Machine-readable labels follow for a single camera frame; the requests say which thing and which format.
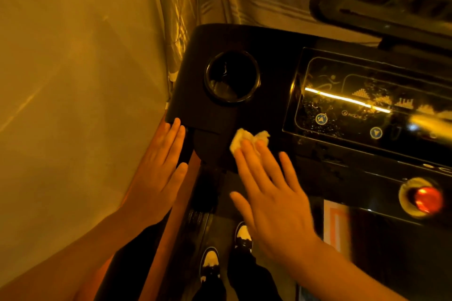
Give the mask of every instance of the red button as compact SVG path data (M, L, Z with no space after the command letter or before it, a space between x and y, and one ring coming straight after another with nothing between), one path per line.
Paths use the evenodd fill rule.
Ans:
M443 207L443 196L436 188L422 187L416 191L415 202L420 211L435 214Z

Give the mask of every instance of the person's left hand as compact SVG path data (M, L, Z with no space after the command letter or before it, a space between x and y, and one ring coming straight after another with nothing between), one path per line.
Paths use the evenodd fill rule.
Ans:
M176 169L184 137L185 127L179 118L171 128L170 124L161 123L118 210L141 230L160 222L176 200L188 169L187 163L179 164Z

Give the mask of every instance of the cup holder rim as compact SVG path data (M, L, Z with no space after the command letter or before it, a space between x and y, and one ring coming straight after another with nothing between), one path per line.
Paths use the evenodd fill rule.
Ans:
M254 65L254 67L256 69L256 81L255 81L254 86L252 87L251 91L247 95L245 95L245 96L243 96L241 98L238 98L235 101L228 100L228 99L225 99L225 98L222 98L222 97L218 96L217 94L214 93L214 91L212 90L212 88L209 85L209 72L210 72L210 68L212 67L212 64L217 59L219 59L221 56L223 56L223 55L225 55L227 53L240 53L240 54L245 55L246 57L248 57L250 59L250 61L253 63L253 65ZM259 66L257 64L256 59L250 53L248 53L245 50L227 50L227 51L223 51L223 52L219 53L218 55L216 55L215 57L213 57L212 59L210 59L209 63L207 64L207 68L206 68L206 71L204 73L204 85L206 86L207 90L209 91L209 93L214 98L216 98L216 99L218 99L220 101L223 101L223 102L225 102L227 104L236 104L236 103L245 101L246 99L250 98L253 95L253 93L256 91L256 89L260 86L260 70L259 70Z

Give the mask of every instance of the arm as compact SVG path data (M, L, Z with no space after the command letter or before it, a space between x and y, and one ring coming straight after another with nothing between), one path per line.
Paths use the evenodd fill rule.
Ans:
M184 142L180 120L157 134L124 204L86 235L0 289L0 300L68 300L84 279L146 227L163 219L187 172L177 161Z
M308 198L287 154L279 155L283 174L270 150L260 141L256 147L261 158L248 141L234 153L249 202L237 192L230 196L263 251L324 301L405 300L315 234Z

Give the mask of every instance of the emergency stop button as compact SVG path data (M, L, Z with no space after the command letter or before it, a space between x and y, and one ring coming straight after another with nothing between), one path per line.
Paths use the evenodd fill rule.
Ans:
M422 177L408 180L399 190L400 205L413 218L425 218L440 212L443 200L441 191Z

